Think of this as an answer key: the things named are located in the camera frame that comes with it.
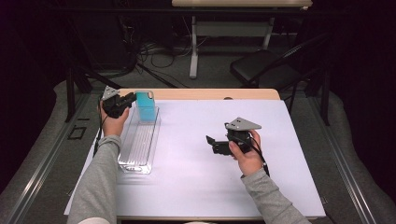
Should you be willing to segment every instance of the gray sleeve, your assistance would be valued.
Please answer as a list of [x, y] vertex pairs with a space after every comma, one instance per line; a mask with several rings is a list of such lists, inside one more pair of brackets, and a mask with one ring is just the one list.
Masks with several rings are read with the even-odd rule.
[[120, 138], [116, 135], [99, 141], [97, 153], [76, 188], [67, 223], [79, 223], [90, 217], [117, 222], [117, 158], [120, 146]]
[[260, 169], [242, 177], [247, 192], [253, 198], [265, 223], [310, 223], [279, 191], [274, 181]]

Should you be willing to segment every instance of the black chair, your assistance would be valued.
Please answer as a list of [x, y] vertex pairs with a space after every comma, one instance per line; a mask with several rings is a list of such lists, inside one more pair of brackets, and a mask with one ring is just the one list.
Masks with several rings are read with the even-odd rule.
[[313, 64], [309, 61], [309, 66], [306, 66], [307, 60], [304, 61], [304, 57], [318, 58], [321, 47], [329, 40], [328, 34], [318, 35], [281, 56], [270, 50], [260, 49], [232, 62], [230, 71], [243, 83], [242, 88], [283, 91], [293, 87], [292, 95], [284, 99], [286, 101], [290, 98], [289, 112], [291, 112], [298, 83], [325, 69], [322, 60], [314, 60], [316, 62]]

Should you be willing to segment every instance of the triangular metal plate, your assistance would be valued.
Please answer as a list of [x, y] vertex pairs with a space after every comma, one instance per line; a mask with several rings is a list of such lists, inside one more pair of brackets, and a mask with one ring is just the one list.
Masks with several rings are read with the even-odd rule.
[[102, 100], [107, 100], [108, 98], [111, 98], [119, 93], [119, 90], [106, 86], [105, 91], [103, 92]]
[[226, 125], [226, 129], [235, 130], [235, 131], [248, 131], [248, 130], [261, 129], [261, 128], [262, 126], [242, 118], [237, 118]]

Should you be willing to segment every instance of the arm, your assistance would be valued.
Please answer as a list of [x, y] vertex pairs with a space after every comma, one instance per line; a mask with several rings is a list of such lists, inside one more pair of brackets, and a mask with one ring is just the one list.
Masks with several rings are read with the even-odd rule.
[[118, 119], [108, 118], [101, 107], [104, 137], [90, 166], [79, 181], [67, 223], [116, 223], [117, 158], [127, 108]]
[[[256, 131], [250, 131], [257, 144], [261, 139]], [[256, 151], [243, 153], [238, 145], [230, 142], [230, 150], [238, 161], [247, 192], [257, 205], [266, 223], [310, 223], [279, 191], [279, 187], [262, 169], [262, 160]]]

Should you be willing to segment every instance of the clear plastic container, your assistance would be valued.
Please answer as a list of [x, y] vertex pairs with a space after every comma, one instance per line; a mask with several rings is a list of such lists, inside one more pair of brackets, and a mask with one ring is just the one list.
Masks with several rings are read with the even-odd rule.
[[[130, 112], [132, 117], [125, 122], [126, 132], [121, 136], [119, 165], [124, 173], [148, 175], [161, 126], [160, 108], [131, 108]], [[147, 114], [153, 115], [153, 119], [145, 119]]]

